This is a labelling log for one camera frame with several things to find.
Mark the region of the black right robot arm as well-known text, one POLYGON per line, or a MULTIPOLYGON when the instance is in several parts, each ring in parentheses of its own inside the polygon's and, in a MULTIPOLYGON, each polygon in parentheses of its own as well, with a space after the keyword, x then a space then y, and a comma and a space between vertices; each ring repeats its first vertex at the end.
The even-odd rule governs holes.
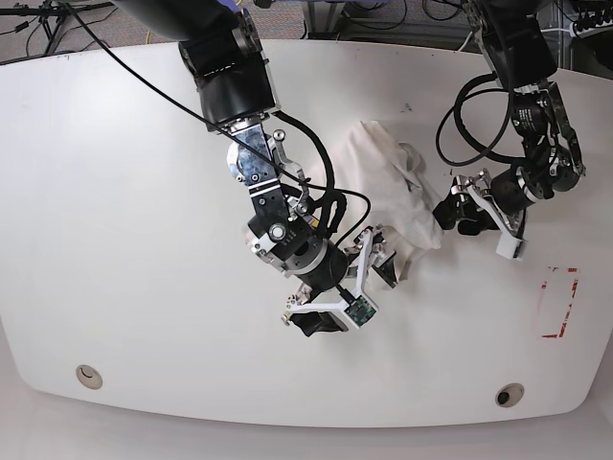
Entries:
POLYGON ((283 276, 300 281, 286 302, 284 323, 305 335, 363 327, 377 313, 365 289, 367 277, 374 272, 394 285, 394 257, 373 227, 363 227, 351 246, 340 247, 337 230, 348 192, 336 187, 321 142, 315 148, 325 183, 313 198, 302 167, 284 151, 284 132, 264 130, 269 117, 287 124, 293 118, 279 108, 249 12, 233 1, 122 1, 119 8, 177 43, 207 129, 230 137, 228 168, 247 188, 255 211, 248 245, 283 276))

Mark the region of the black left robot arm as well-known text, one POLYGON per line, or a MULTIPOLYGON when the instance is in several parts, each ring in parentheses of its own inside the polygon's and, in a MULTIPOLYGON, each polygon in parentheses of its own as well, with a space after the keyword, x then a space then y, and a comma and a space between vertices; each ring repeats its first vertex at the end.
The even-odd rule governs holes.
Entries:
POLYGON ((435 220, 444 230, 457 229, 462 235, 477 236, 486 230, 507 229, 521 238, 528 208, 573 189, 585 174, 578 136, 570 125, 558 86, 551 79, 556 62, 535 17, 544 5, 542 1, 461 4, 490 71, 467 82, 444 116, 454 121, 476 156, 444 162, 460 168, 486 158, 506 165, 507 170, 493 178, 484 172, 478 176, 485 184, 479 193, 500 214, 501 224, 469 195, 475 179, 457 178, 434 210, 435 220), (512 126, 520 136, 520 157, 495 152, 496 140, 484 145, 465 126, 465 102, 492 91, 494 82, 497 91, 508 96, 503 124, 512 126))

